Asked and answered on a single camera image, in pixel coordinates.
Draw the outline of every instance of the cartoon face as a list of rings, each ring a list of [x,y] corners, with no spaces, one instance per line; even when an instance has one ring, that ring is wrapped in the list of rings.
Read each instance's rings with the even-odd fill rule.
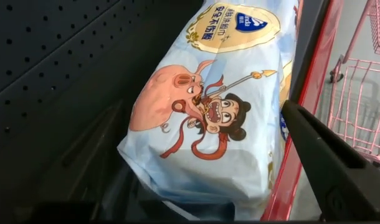
[[[183,99],[192,98],[202,93],[202,78],[198,74],[181,73],[173,78],[173,85],[180,89]]]
[[[210,133],[218,133],[221,127],[229,127],[235,121],[238,112],[238,102],[215,97],[208,104],[208,112],[204,115],[207,130]]]
[[[173,106],[178,111],[201,118],[192,99],[202,94],[201,71],[212,62],[201,62],[194,73],[182,65],[168,65],[155,71],[136,100],[130,129],[144,131],[165,124],[173,112]]]

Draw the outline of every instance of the cartoon boy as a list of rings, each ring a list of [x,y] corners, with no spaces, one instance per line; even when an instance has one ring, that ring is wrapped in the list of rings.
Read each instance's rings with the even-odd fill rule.
[[[251,109],[250,103],[242,101],[237,95],[228,93],[224,99],[215,96],[207,104],[208,110],[204,113],[204,123],[206,131],[211,134],[226,133],[235,141],[241,141],[247,134],[241,128],[245,121],[247,112]],[[188,121],[188,128],[197,127],[199,134],[204,134],[205,130],[200,121],[191,118]]]
[[[220,96],[214,96],[213,98],[206,97],[203,99],[202,105],[206,106],[203,114],[202,121],[188,116],[184,119],[179,128],[179,139],[176,143],[169,148],[166,152],[162,153],[160,157],[167,158],[170,154],[175,153],[182,146],[184,141],[183,125],[188,123],[189,128],[197,127],[200,129],[199,134],[202,134],[201,139],[194,141],[191,144],[192,153],[204,160],[216,160],[220,159],[226,152],[227,142],[230,139],[235,141],[241,141],[247,135],[246,131],[241,128],[247,112],[250,111],[250,103],[241,100],[237,95],[228,93],[224,99]],[[203,153],[198,150],[197,145],[202,142],[206,135],[206,131],[212,134],[218,134],[219,144],[217,149],[210,154]]]

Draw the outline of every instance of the floor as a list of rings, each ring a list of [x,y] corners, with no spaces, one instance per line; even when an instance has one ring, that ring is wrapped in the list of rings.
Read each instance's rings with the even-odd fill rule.
[[[338,26],[338,32],[336,35],[336,40],[334,42],[333,50],[331,53],[331,58],[328,66],[328,71],[327,71],[327,78],[326,78],[326,83],[323,87],[322,94],[320,96],[320,102],[318,109],[316,111],[316,117],[322,120],[322,122],[326,123],[327,122],[327,117],[328,117],[328,110],[329,110],[329,105],[330,105],[330,97],[331,97],[331,89],[332,89],[332,84],[329,84],[329,79],[330,76],[328,72],[332,70],[335,67],[336,62],[338,61],[338,58],[341,54],[345,54],[346,50],[348,48],[348,45],[351,41],[351,38],[354,34],[354,31],[356,29],[357,23],[359,21],[360,15],[362,14],[362,11],[364,9],[364,5],[366,4],[367,0],[344,0],[344,8],[343,12],[341,15],[341,20]],[[369,18],[366,18],[362,31],[358,36],[356,45],[351,53],[351,58],[356,58],[356,59],[361,59],[361,60],[371,60],[375,62],[380,62],[380,55],[377,55],[374,53],[373,50],[373,44],[372,44],[372,38],[371,38],[371,26],[370,26],[370,20]],[[341,71],[344,73],[345,72],[345,66],[342,67]],[[364,73],[358,73],[355,72],[355,81],[362,79]],[[377,109],[380,110],[380,78],[374,77],[373,79],[366,78],[365,79],[365,84],[364,84],[364,90],[363,90],[363,98],[361,100],[361,110],[363,112],[367,112],[371,115],[372,111],[366,111],[366,110],[373,110]],[[349,88],[349,77],[346,79],[347,80],[347,85],[345,88],[345,96],[349,96],[351,98],[351,109],[349,111],[355,110],[355,108],[352,108],[352,103],[355,103],[358,98],[358,92],[360,89],[359,87],[356,87],[353,85],[352,88]],[[341,92],[336,90],[335,91],[336,95],[336,100],[338,101],[338,98],[341,95]],[[375,113],[373,117],[371,116],[366,116],[366,114],[363,114],[363,119],[362,123],[366,125],[366,122],[370,122],[371,125],[378,125],[377,120],[379,120],[379,114]],[[341,127],[339,126],[333,126],[333,128],[338,128],[336,129],[339,132],[344,131],[343,125]],[[353,132],[351,128],[348,128],[347,133]],[[371,135],[368,133],[360,133],[363,135],[360,137],[361,139],[369,139]],[[313,191],[310,187],[309,181],[305,175],[305,171],[302,170],[302,174],[298,183],[298,190],[297,194],[295,197],[295,201],[293,204],[292,212],[290,215],[291,220],[317,220],[318,217],[320,216],[320,209],[317,204],[316,198],[313,194]]]

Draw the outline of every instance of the pink shopping cart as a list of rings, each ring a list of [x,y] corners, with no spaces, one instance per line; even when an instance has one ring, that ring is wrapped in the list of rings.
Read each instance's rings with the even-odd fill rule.
[[[368,0],[345,56],[330,72],[327,126],[380,167],[380,62],[349,58],[367,16],[374,52],[380,55],[380,0]]]

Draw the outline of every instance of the cartoon character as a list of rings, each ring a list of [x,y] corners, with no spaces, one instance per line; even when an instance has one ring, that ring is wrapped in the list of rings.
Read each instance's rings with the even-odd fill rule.
[[[199,112],[201,118],[193,116],[185,118],[180,125],[179,139],[171,148],[162,153],[160,157],[165,159],[170,154],[179,150],[184,141],[183,126],[187,122],[188,128],[197,127],[200,129],[199,134],[202,134],[200,139],[191,144],[193,154],[204,160],[220,159],[226,152],[227,142],[230,141],[229,138],[235,141],[241,141],[245,138],[247,133],[241,128],[241,126],[245,121],[247,112],[251,109],[251,105],[250,103],[241,100],[233,93],[228,93],[224,99],[219,95],[223,91],[226,91],[250,78],[259,79],[262,76],[268,77],[274,73],[276,73],[276,71],[273,70],[264,70],[262,73],[252,72],[250,75],[241,78],[229,86],[224,86],[210,94],[205,94],[205,97],[197,104],[197,108],[200,109]],[[216,151],[212,154],[205,154],[197,149],[197,145],[204,139],[206,131],[212,134],[218,134],[219,137],[219,145]]]
[[[144,131],[159,126],[166,133],[173,108],[201,119],[194,99],[200,98],[204,90],[201,71],[213,62],[201,62],[194,73],[182,65],[168,65],[155,71],[133,107],[129,129]]]

